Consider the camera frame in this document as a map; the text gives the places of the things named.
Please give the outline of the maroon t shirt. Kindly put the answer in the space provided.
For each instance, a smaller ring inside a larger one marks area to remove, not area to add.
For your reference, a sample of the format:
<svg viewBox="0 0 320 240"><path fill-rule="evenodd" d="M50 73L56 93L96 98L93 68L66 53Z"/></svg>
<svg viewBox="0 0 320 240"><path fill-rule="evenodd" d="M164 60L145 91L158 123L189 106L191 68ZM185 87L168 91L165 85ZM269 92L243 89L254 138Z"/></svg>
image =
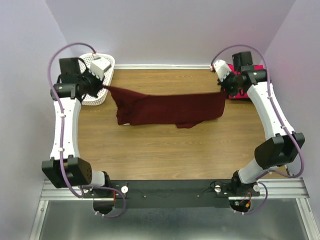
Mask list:
<svg viewBox="0 0 320 240"><path fill-rule="evenodd" d="M165 125L190 129L220 118L225 109L225 93L208 92L178 95L150 95L125 88L104 86L117 106L119 125Z"/></svg>

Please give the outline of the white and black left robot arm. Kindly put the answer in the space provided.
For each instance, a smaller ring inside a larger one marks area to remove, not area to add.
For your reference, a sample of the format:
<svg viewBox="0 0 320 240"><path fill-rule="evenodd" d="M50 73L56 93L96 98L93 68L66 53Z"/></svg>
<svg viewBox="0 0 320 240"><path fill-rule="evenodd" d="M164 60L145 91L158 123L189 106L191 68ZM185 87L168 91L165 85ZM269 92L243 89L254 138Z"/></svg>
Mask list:
<svg viewBox="0 0 320 240"><path fill-rule="evenodd" d="M59 59L60 75L50 91L55 112L55 130L50 159L41 163L42 172L57 188L93 188L101 198L111 191L109 176L94 171L81 158L78 121L82 105L98 106L107 96L115 59L108 54L86 53Z"/></svg>

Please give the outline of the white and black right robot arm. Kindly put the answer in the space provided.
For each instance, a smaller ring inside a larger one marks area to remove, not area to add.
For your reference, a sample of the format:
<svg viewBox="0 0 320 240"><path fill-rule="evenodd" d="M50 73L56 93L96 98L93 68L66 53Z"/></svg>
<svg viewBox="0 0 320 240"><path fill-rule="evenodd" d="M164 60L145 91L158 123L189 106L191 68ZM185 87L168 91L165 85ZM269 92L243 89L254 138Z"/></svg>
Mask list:
<svg viewBox="0 0 320 240"><path fill-rule="evenodd" d="M234 172L226 183L216 181L214 190L218 196L242 196L258 191L257 181L277 168L292 163L301 154L305 142L288 123L274 94L266 67L253 64L249 51L232 56L233 66L215 57L210 68L217 73L218 85L230 97L247 94L261 120L265 141L254 150L254 158L245 167Z"/></svg>

